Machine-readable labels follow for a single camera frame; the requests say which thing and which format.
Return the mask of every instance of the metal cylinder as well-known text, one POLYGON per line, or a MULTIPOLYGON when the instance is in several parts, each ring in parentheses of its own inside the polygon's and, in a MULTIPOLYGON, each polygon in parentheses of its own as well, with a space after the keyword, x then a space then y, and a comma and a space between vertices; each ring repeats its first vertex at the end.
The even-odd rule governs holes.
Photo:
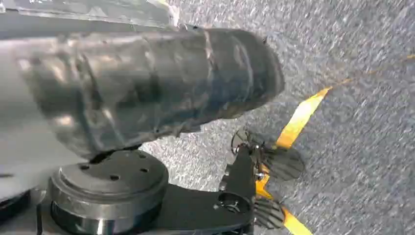
POLYGON ((49 182, 52 217, 76 234, 142 230, 160 210, 166 167, 142 151, 119 151, 100 164, 61 168, 49 182))
POLYGON ((83 34, 13 44, 59 141, 88 159, 233 118, 284 87, 277 56, 242 30, 83 34))

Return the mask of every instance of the yellow tape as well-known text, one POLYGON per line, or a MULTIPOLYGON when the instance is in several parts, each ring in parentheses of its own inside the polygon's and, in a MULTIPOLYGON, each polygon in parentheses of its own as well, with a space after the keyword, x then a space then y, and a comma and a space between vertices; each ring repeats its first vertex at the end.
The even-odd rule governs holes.
MULTIPOLYGON (((295 110, 293 116, 291 117, 288 124, 284 127, 279 136, 276 144, 280 147, 290 148, 294 141, 297 139, 301 133, 304 126, 310 120, 311 115, 316 111, 317 107, 324 99, 327 92, 331 87, 326 88, 315 94, 314 96, 308 98, 307 100, 301 102, 298 108, 295 110)), ((268 169, 265 166, 262 166, 266 172, 268 169)), ((258 196, 273 200, 272 195, 266 191, 265 186, 270 179, 270 176, 266 174, 262 180, 256 182, 256 194, 258 196)), ((285 214, 284 226, 293 234, 293 235, 312 235, 312 233, 301 223, 299 222, 286 208, 283 208, 285 214)))
POLYGON ((290 148, 294 141, 297 139, 301 130, 307 124, 311 115, 315 112, 320 102, 323 100, 327 92, 331 89, 325 88, 315 94, 314 96, 308 98, 307 100, 300 103, 296 111, 294 112, 291 120, 284 127, 277 140, 277 146, 284 148, 290 148))
POLYGON ((284 226, 293 235, 313 235, 301 222, 297 220, 286 208, 282 208, 285 214, 284 226))

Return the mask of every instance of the robot part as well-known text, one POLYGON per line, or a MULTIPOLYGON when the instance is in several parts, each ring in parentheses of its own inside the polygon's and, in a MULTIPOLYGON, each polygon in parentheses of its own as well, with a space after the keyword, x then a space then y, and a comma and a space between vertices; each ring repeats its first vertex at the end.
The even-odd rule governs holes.
POLYGON ((60 166, 198 131, 284 88, 277 56, 252 33, 158 30, 0 41, 0 173, 13 176, 1 178, 0 200, 60 166))

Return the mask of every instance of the screw hole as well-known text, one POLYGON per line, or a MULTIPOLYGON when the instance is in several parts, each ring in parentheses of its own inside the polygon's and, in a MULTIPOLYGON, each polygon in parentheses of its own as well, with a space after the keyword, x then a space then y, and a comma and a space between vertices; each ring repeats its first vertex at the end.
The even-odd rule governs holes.
POLYGON ((88 170, 90 168, 89 165, 82 165, 80 166, 81 170, 88 170))
POLYGON ((110 179, 112 181, 117 181, 117 180, 119 180, 119 176, 118 175, 110 175, 110 179))

